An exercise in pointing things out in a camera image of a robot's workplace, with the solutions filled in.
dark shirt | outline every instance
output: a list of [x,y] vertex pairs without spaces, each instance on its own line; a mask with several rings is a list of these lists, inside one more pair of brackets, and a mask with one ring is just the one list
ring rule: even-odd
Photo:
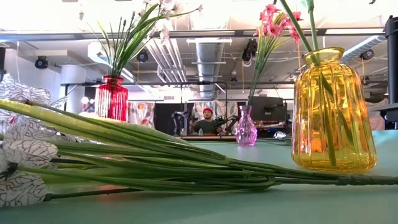
[[203,134],[218,134],[217,132],[217,127],[216,127],[216,121],[206,121],[206,120],[200,120],[197,121],[193,125],[193,130],[198,133],[199,130],[203,131]]

computer monitor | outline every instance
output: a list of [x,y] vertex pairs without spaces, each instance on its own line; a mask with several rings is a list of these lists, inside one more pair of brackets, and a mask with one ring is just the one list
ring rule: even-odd
[[253,121],[286,121],[286,108],[282,98],[254,96],[252,105]]

light blue table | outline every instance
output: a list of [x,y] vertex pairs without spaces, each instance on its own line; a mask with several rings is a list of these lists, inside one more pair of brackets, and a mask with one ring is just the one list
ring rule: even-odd
[[[374,132],[378,165],[369,174],[398,176],[398,131]],[[203,142],[230,157],[298,167],[290,148],[259,142]],[[398,223],[398,186],[281,185],[263,193],[170,195],[126,193],[54,200],[0,210],[0,224],[382,224]]]

yellow glass vase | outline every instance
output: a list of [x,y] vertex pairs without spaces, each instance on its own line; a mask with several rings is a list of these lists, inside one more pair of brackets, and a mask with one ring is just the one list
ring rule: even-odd
[[292,158],[328,172],[363,172],[377,162],[361,80],[339,64],[344,49],[304,56],[309,69],[295,82]]

vase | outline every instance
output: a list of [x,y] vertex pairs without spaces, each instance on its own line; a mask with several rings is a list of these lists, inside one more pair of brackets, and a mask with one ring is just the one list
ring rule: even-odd
[[236,127],[235,139],[238,146],[253,146],[257,140],[257,128],[250,117],[252,106],[239,106],[241,118]]
[[327,172],[363,172],[377,162],[368,111],[357,72],[340,64],[344,49],[304,56],[308,70],[295,82],[292,158]]
[[101,118],[127,121],[128,90],[121,86],[123,78],[105,75],[104,85],[100,85],[95,93],[95,112]]

